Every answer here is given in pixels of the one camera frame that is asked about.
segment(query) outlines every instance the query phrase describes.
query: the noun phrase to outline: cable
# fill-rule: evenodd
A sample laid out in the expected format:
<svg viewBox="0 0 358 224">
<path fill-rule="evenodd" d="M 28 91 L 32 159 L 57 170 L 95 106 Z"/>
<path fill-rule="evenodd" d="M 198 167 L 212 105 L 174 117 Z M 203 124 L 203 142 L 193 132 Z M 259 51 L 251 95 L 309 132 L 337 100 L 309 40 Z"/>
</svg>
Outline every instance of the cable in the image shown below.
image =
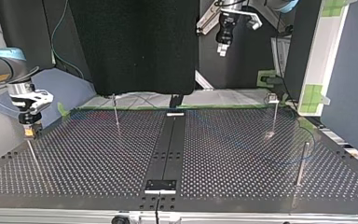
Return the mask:
<svg viewBox="0 0 358 224">
<path fill-rule="evenodd" d="M 27 111 L 14 110 L 14 109 L 9 108 L 9 107 L 7 107 L 7 106 L 1 104 L 1 103 L 0 103 L 0 106 L 2 106 L 4 109 L 9 110 L 9 111 L 14 112 L 14 113 L 26 114 L 26 113 L 29 112 L 28 110 L 27 110 Z"/>
<path fill-rule="evenodd" d="M 27 77 L 33 76 L 33 75 L 36 74 L 38 71 L 39 71 L 39 66 L 33 68 L 33 69 L 31 70 L 31 72 L 30 72 L 29 74 L 25 75 L 24 77 L 19 77 L 19 78 L 17 78 L 17 79 L 14 79 L 14 80 L 12 80 L 12 81 L 9 81 L 8 83 L 2 83 L 2 84 L 0 84 L 0 85 L 11 84 L 11 83 L 14 83 L 14 82 L 18 82 L 18 81 L 20 81 L 20 80 L 24 80 L 24 79 L 27 78 Z M 14 113 L 26 114 L 26 113 L 29 112 L 28 110 L 27 110 L 27 111 L 13 110 L 12 108 L 7 107 L 6 105 L 3 105 L 2 103 L 0 103 L 0 106 L 2 106 L 4 109 L 9 110 L 9 111 L 14 112 Z"/>
<path fill-rule="evenodd" d="M 222 5 L 222 1 L 223 1 L 223 0 L 219 0 L 219 1 L 215 2 L 214 5 L 215 5 L 216 7 L 231 7 L 231 6 L 237 5 L 237 4 L 239 4 L 239 3 L 243 3 L 243 2 L 245 2 L 245 1 L 247 1 L 247 0 L 239 0 L 238 2 L 231 3 L 231 4 L 226 4 L 226 5 Z"/>
<path fill-rule="evenodd" d="M 25 75 L 24 77 L 19 77 L 19 78 L 17 78 L 17 79 L 14 79 L 14 80 L 9 81 L 8 83 L 3 83 L 3 84 L 0 84 L 0 85 L 12 84 L 12 83 L 15 83 L 15 82 L 24 80 L 24 79 L 26 79 L 27 77 L 31 77 L 31 76 L 35 75 L 38 71 L 39 71 L 39 66 L 33 68 L 33 69 L 31 70 L 31 72 L 28 73 L 27 75 Z"/>
<path fill-rule="evenodd" d="M 57 51 L 56 51 L 55 48 L 54 48 L 54 37 L 55 37 L 55 35 L 56 35 L 56 33 L 57 33 L 58 28 L 59 28 L 59 27 L 61 26 L 61 24 L 62 24 L 63 18 L 65 17 L 66 9 L 68 8 L 68 2 L 69 2 L 69 0 L 66 0 L 66 2 L 65 2 L 65 7 L 64 7 L 64 9 L 63 9 L 63 13 L 62 13 L 62 15 L 61 15 L 61 18 L 60 18 L 59 22 L 57 23 L 56 27 L 54 28 L 53 34 L 51 35 L 51 50 L 53 51 L 53 54 L 54 54 L 60 61 L 62 61 L 62 62 L 64 62 L 64 63 L 68 64 L 68 65 L 71 66 L 71 67 L 73 67 L 73 68 L 81 75 L 81 78 L 84 79 L 84 74 L 83 74 L 83 72 L 82 72 L 76 65 L 74 65 L 74 64 L 72 64 L 72 63 L 69 63 L 69 62 L 67 62 L 64 58 L 62 58 L 62 57 L 57 53 Z"/>
<path fill-rule="evenodd" d="M 278 67 L 279 67 L 279 71 L 281 73 L 281 79 L 283 81 L 283 86 L 284 88 L 286 89 L 286 92 L 287 92 L 287 95 L 289 96 L 289 98 L 294 101 L 292 95 L 290 94 L 289 92 L 289 89 L 287 89 L 287 85 L 286 85 L 286 81 L 284 80 L 283 78 L 283 72 L 282 72 L 282 69 L 281 69 L 281 63 L 280 63 L 280 58 L 279 58 L 279 51 L 278 51 L 278 36 L 279 36 L 279 24 L 281 22 L 281 18 L 282 18 L 282 13 L 280 12 L 279 13 L 279 17 L 278 17 L 278 24 L 277 24 L 277 35 L 275 37 L 275 49 L 276 49 L 276 53 L 277 53 L 277 61 L 278 61 Z M 298 108 L 297 108 L 297 105 L 296 103 L 293 102 L 293 106 L 295 107 L 296 111 L 298 111 Z"/>
</svg>

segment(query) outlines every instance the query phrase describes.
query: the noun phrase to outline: metal plate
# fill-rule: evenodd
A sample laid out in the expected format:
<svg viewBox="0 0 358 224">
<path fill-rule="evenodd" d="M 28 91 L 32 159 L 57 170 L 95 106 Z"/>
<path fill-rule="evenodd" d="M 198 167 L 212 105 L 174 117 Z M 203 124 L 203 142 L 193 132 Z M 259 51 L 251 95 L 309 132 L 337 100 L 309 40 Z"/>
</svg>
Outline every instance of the metal plate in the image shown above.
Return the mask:
<svg viewBox="0 0 358 224">
<path fill-rule="evenodd" d="M 114 111 L 78 111 L 33 142 L 37 161 L 26 146 L 7 153 L 0 160 L 0 206 L 138 210 L 164 112 L 118 117 L 117 126 Z"/>
<path fill-rule="evenodd" d="M 269 137 L 272 123 L 273 109 L 187 111 L 174 210 L 358 214 L 357 162 L 290 111 L 279 110 Z M 297 187 L 306 142 L 309 158 Z"/>
</svg>

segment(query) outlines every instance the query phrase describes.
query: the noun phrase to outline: metal frame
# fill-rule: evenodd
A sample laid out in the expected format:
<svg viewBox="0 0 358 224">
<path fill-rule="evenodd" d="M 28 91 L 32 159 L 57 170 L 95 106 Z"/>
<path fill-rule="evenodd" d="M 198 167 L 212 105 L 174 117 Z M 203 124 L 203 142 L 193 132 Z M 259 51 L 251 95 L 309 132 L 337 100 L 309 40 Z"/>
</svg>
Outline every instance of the metal frame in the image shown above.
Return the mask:
<svg viewBox="0 0 358 224">
<path fill-rule="evenodd" d="M 156 223 L 154 212 L 119 212 L 102 210 L 0 209 L 0 223 L 111 223 L 114 216 L 140 218 L 140 223 Z M 358 216 L 327 214 L 234 214 L 158 212 L 160 223 L 358 223 Z"/>
</svg>

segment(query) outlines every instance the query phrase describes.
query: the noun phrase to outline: metal bracket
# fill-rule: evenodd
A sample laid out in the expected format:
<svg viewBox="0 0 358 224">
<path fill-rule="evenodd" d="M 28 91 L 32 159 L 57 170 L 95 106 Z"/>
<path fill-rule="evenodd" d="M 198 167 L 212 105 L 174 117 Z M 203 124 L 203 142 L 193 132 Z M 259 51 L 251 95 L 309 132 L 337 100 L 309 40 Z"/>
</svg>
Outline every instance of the metal bracket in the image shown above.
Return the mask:
<svg viewBox="0 0 358 224">
<path fill-rule="evenodd" d="M 145 194 L 176 194 L 176 180 L 148 180 Z"/>
<path fill-rule="evenodd" d="M 221 10 L 222 10 L 222 12 L 250 16 L 252 19 L 249 22 L 251 22 L 251 24 L 252 24 L 251 27 L 253 30 L 257 30 L 258 28 L 260 28 L 263 25 L 263 22 L 260 20 L 260 18 L 258 18 L 258 15 L 255 14 L 254 12 L 238 11 L 238 10 L 225 9 L 225 8 L 223 8 Z"/>
</svg>

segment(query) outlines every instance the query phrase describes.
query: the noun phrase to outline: green tape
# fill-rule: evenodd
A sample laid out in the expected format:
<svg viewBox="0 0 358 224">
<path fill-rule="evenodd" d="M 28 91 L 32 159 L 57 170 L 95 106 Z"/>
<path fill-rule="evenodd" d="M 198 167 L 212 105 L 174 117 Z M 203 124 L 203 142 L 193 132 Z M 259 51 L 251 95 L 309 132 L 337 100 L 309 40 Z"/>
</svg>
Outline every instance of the green tape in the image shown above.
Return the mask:
<svg viewBox="0 0 358 224">
<path fill-rule="evenodd" d="M 57 109 L 62 116 L 62 120 L 67 120 L 71 117 L 71 111 L 65 110 L 65 107 L 63 106 L 62 103 L 60 102 L 57 103 Z"/>
<path fill-rule="evenodd" d="M 322 17 L 341 16 L 342 8 L 344 8 L 346 5 L 346 0 L 325 0 Z"/>
<path fill-rule="evenodd" d="M 301 101 L 301 113 L 316 113 L 322 101 L 322 85 L 306 85 Z"/>
<path fill-rule="evenodd" d="M 298 122 L 300 124 L 300 127 L 307 129 L 308 131 L 313 133 L 315 126 L 313 126 L 313 124 L 309 120 L 305 118 L 298 118 Z"/>
<path fill-rule="evenodd" d="M 262 81 L 262 77 L 276 77 L 277 72 L 275 70 L 264 70 L 264 71 L 258 71 L 257 76 L 257 87 L 266 87 L 266 88 L 274 88 L 274 85 L 269 85 L 266 82 Z"/>
<path fill-rule="evenodd" d="M 257 108 L 267 108 L 267 105 L 180 105 L 180 109 L 257 109 Z M 78 109 L 84 110 L 114 110 L 112 106 L 82 106 Z M 160 109 L 169 109 L 167 106 L 137 106 L 128 108 L 126 106 L 118 106 L 117 110 L 160 110 Z"/>
</svg>

